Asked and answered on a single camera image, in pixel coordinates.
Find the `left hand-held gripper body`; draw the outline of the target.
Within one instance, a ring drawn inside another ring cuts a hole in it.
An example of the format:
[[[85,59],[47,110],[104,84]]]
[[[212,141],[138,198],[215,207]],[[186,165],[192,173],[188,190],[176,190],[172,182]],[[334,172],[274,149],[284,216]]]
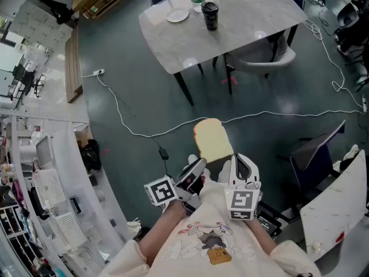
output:
[[[186,171],[178,182],[164,176],[144,185],[144,189],[154,206],[166,209],[170,202],[178,200],[187,212],[195,212],[202,204],[199,194],[204,186],[203,174],[203,170]]]

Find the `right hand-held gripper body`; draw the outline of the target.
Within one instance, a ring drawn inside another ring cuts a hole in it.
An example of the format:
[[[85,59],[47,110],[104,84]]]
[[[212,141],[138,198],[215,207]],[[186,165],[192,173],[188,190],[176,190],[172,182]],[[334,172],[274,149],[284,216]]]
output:
[[[261,182],[257,177],[251,177],[246,181],[237,177],[230,178],[228,185],[224,186],[224,193],[230,219],[253,220],[263,196]]]

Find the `pale yellow bread slice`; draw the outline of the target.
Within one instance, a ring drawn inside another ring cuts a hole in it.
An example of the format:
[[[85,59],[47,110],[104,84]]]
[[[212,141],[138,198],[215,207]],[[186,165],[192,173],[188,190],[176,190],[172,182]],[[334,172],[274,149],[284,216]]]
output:
[[[227,132],[220,120],[215,118],[202,120],[195,125],[193,131],[200,157],[208,163],[234,154]]]

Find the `small white plate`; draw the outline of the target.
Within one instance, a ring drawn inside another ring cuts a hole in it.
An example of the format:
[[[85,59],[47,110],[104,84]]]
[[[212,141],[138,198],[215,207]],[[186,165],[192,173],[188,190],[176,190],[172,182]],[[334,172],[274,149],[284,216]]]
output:
[[[174,8],[172,11],[170,11],[166,19],[170,23],[179,23],[181,21],[184,21],[189,15],[189,11],[184,8]]]

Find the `person's right forearm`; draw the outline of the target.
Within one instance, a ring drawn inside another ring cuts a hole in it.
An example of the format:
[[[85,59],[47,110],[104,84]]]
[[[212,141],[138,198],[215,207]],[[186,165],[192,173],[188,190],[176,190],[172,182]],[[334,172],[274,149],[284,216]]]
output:
[[[254,218],[253,220],[247,221],[246,225],[249,227],[251,232],[254,234],[262,250],[267,255],[270,255],[272,251],[276,248],[277,244],[271,238],[268,232],[262,227],[259,220],[257,218]]]

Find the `person's left forearm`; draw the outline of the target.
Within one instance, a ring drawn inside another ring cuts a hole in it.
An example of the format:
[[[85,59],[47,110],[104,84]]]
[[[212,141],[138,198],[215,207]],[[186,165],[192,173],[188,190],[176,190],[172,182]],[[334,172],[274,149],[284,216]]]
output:
[[[138,243],[148,266],[152,266],[161,247],[165,244],[178,223],[186,217],[186,209],[179,200],[170,202],[155,225]]]

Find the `black flat device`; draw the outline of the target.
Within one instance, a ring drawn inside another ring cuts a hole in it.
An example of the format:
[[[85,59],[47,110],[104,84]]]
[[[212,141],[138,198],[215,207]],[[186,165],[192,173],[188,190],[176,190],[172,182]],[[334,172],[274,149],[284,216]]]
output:
[[[281,213],[263,201],[258,203],[257,219],[272,238],[275,238],[282,232],[282,223],[278,221],[278,219],[281,219],[282,217],[283,215]]]

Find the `person's cream printed shirt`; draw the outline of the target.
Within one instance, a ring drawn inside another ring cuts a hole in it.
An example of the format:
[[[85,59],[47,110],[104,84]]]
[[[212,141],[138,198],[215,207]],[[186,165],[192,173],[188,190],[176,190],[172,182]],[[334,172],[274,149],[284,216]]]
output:
[[[201,206],[183,218],[161,247],[152,266],[139,242],[130,240],[99,277],[321,277],[318,267],[292,241],[270,255],[247,221],[228,216],[224,188],[206,179]]]

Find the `white cloth bag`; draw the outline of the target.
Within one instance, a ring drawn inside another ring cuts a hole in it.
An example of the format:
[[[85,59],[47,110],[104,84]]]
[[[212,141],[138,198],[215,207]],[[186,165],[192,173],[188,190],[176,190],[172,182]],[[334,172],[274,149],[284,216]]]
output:
[[[135,237],[141,231],[141,221],[138,218],[135,218],[132,221],[127,222],[127,229],[129,233]]]

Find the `dark chair with striped edge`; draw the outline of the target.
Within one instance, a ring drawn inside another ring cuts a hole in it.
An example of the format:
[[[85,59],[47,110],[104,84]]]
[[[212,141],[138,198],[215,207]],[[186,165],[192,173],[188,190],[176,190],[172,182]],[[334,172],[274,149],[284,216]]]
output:
[[[328,143],[337,135],[345,132],[345,121],[325,130],[314,138],[300,138],[304,144],[291,153],[290,157],[276,155],[278,160],[289,162],[295,176],[295,182],[283,182],[285,194],[303,196],[314,190],[328,176],[338,178],[340,173],[333,168]]]

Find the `black bag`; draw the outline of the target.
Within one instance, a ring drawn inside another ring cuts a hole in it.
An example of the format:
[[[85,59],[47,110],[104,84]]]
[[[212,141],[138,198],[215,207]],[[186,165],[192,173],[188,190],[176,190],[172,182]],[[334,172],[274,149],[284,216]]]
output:
[[[96,140],[89,139],[87,145],[79,147],[79,150],[87,173],[90,173],[92,170],[101,170],[99,146]]]

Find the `white metal shelf rack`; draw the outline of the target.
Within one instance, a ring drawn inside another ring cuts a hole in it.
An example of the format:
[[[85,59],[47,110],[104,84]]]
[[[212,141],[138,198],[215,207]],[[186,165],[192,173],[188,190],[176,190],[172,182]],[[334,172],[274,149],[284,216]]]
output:
[[[41,134],[35,145],[23,146],[31,134],[18,129],[19,118],[28,113],[0,109],[0,121],[10,118],[11,157],[27,206],[35,239],[43,245],[53,269],[66,277],[99,277],[129,239],[127,222],[103,170],[91,182],[77,145],[77,121],[57,118],[57,125]],[[66,201],[44,210],[33,184],[37,170],[56,169]],[[71,212],[87,242],[67,250],[55,217]]]

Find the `white perforated basket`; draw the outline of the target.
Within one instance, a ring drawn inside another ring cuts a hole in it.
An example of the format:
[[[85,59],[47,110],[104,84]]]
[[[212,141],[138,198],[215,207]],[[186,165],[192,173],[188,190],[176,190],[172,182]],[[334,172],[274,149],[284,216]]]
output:
[[[56,169],[37,170],[32,174],[32,180],[44,210],[66,201]]]
[[[55,221],[62,233],[62,241],[67,250],[77,249],[87,242],[85,234],[71,212],[56,216]]]

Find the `wooden slatted bench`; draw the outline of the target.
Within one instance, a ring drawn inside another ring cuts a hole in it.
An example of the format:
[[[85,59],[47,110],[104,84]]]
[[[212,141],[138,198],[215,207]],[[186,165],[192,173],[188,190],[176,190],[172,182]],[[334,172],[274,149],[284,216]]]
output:
[[[74,28],[65,44],[65,87],[68,103],[73,103],[83,94],[78,27]]]

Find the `black office chair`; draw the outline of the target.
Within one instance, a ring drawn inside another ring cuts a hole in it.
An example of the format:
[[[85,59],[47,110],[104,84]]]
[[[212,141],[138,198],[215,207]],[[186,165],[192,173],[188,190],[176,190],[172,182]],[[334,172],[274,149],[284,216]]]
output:
[[[35,78],[35,72],[27,71],[22,64],[18,64],[14,67],[12,75],[15,80],[24,85],[22,92],[25,96],[27,96],[27,94],[29,94],[33,88],[33,93],[37,98],[39,97],[37,90],[41,87],[44,87],[44,83],[41,80],[42,76],[44,76],[43,74],[39,78]]]

